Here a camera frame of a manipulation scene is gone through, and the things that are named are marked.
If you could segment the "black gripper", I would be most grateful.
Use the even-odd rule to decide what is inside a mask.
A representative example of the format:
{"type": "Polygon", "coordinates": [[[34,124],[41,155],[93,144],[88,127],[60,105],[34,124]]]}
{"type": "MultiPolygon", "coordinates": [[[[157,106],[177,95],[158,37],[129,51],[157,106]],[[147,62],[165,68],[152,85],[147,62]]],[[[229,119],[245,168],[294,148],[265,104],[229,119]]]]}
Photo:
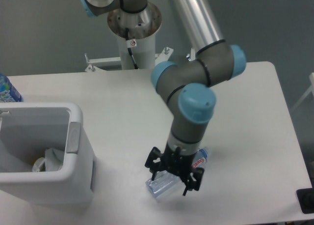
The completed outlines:
{"type": "Polygon", "coordinates": [[[152,181],[155,180],[156,174],[160,171],[167,171],[180,177],[185,184],[183,196],[186,196],[188,191],[199,191],[205,169],[192,168],[196,153],[192,155],[181,155],[180,153],[179,147],[172,150],[168,144],[163,154],[157,147],[153,147],[145,162],[145,167],[152,174],[152,181]]]}

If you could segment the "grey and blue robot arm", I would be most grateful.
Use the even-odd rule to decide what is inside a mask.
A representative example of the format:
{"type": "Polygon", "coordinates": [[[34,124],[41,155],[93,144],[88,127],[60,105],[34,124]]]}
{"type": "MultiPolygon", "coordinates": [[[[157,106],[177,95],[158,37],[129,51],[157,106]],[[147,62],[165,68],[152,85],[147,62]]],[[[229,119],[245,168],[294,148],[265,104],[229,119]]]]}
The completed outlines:
{"type": "Polygon", "coordinates": [[[192,162],[213,116],[216,97],[211,87],[243,73],[243,50],[225,41],[207,0],[172,0],[196,55],[185,65],[156,64],[155,34],[162,18],[154,4],[148,0],[80,1],[90,17],[107,14],[123,69],[152,69],[153,87],[174,117],[165,150],[154,147],[145,167],[152,175],[167,171],[178,176],[186,192],[198,191],[204,169],[192,162]]]}

